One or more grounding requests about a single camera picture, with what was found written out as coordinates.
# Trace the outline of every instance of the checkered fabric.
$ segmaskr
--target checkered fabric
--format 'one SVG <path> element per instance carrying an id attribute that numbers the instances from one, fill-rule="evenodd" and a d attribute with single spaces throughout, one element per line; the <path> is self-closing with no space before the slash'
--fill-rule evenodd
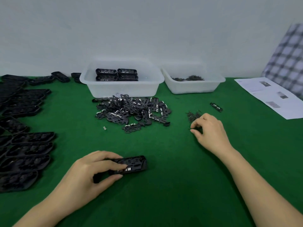
<path id="1" fill-rule="evenodd" d="M 290 26 L 262 76 L 303 98 L 303 24 Z"/>

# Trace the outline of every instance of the hand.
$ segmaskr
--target hand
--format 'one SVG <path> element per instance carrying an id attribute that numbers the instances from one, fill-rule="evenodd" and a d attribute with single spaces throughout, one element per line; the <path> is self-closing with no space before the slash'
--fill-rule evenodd
<path id="1" fill-rule="evenodd" d="M 113 152 L 95 151 L 78 159 L 42 203 L 53 207 L 63 218 L 95 199 L 123 175 L 111 175 L 95 184 L 93 183 L 94 174 L 109 169 L 122 170 L 127 167 L 127 164 L 117 164 L 111 160 L 104 160 L 106 158 L 118 159 L 122 157 Z"/>
<path id="2" fill-rule="evenodd" d="M 202 127 L 203 134 L 193 129 L 195 127 Z M 233 150 L 222 122 L 214 116 L 205 113 L 196 119 L 190 128 L 191 133 L 195 135 L 198 142 L 214 155 L 219 157 L 224 152 Z"/>

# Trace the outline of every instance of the translucent plastic container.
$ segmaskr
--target translucent plastic container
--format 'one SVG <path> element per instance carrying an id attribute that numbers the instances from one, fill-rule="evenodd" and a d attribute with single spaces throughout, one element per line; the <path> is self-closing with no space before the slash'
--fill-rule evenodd
<path id="1" fill-rule="evenodd" d="M 96 69 L 136 69 L 138 81 L 96 81 Z M 149 61 L 92 61 L 80 76 L 80 81 L 87 84 L 95 98 L 111 97 L 118 94 L 128 94 L 130 97 L 154 96 L 160 83 L 164 82 L 161 70 Z"/>
<path id="2" fill-rule="evenodd" d="M 165 83 L 173 94 L 213 92 L 225 78 L 219 74 L 208 74 L 200 64 L 163 64 L 161 68 Z M 204 80 L 176 81 L 172 78 L 186 79 L 191 75 Z"/>

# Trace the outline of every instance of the person's left hand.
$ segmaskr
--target person's left hand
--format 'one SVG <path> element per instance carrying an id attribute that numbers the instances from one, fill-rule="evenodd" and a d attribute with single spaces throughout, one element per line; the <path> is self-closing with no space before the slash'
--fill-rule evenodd
<path id="1" fill-rule="evenodd" d="M 71 214 L 122 178 L 123 175 L 115 174 L 97 184 L 93 182 L 94 174 L 110 169 L 125 169 L 127 164 L 104 160 L 118 158 L 122 156 L 108 151 L 95 151 L 78 159 L 43 203 L 52 207 L 62 217 Z"/>

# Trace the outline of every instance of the forearm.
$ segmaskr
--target forearm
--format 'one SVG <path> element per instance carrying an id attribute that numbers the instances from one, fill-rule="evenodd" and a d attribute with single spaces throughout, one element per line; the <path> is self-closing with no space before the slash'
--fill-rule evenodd
<path id="1" fill-rule="evenodd" d="M 64 218 L 46 200 L 31 208 L 13 227 L 53 227 Z"/>
<path id="2" fill-rule="evenodd" d="M 263 226 L 303 226 L 303 215 L 285 200 L 236 150 L 219 156 L 230 171 L 255 223 Z"/>

